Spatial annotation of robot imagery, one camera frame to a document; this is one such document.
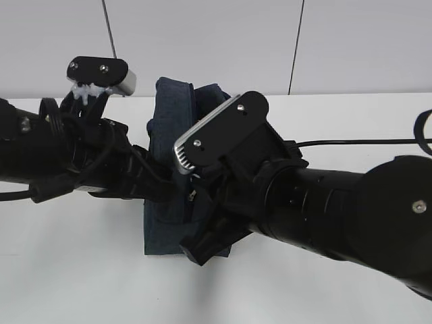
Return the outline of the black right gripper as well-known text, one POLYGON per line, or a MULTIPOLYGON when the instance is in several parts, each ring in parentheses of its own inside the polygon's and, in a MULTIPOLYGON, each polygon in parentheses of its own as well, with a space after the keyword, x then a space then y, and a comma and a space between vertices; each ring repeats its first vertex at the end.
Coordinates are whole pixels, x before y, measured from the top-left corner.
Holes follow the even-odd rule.
POLYGON ((297 142, 241 144, 192 178, 198 212, 205 221, 180 242, 190 261, 204 265, 213 256, 259 229, 265 198, 283 170, 305 168, 297 142))

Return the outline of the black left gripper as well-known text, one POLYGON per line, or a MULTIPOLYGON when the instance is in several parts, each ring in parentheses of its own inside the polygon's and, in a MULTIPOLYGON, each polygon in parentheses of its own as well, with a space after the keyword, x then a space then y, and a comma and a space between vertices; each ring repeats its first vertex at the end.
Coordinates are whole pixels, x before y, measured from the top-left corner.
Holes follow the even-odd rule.
POLYGON ((75 190, 97 198, 143 198, 167 203, 176 193, 172 171, 148 150, 133 145, 128 127, 110 119, 81 129, 73 155, 77 172, 71 175, 75 190), (149 180, 149 173, 160 182, 149 180))

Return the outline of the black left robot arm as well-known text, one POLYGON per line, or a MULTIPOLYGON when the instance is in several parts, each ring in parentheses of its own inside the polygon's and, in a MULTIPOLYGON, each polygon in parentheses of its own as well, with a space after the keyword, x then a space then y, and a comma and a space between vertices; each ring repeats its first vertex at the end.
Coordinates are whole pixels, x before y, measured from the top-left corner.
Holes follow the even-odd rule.
POLYGON ((106 119, 109 95, 85 105, 69 93, 61 103, 40 101, 38 113, 1 100, 1 181, 27 189, 1 201, 42 203, 75 190, 95 198, 171 200, 172 172, 128 140, 125 124, 106 119))

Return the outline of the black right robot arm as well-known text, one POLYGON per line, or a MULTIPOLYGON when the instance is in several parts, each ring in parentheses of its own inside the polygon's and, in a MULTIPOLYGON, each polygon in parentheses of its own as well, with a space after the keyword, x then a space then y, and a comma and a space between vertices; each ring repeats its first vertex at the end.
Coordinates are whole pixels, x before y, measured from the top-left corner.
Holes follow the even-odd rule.
POLYGON ((431 298, 431 160, 402 155, 366 173, 311 169, 294 144, 188 151, 206 222, 181 249, 198 265, 257 233, 382 272, 431 298))

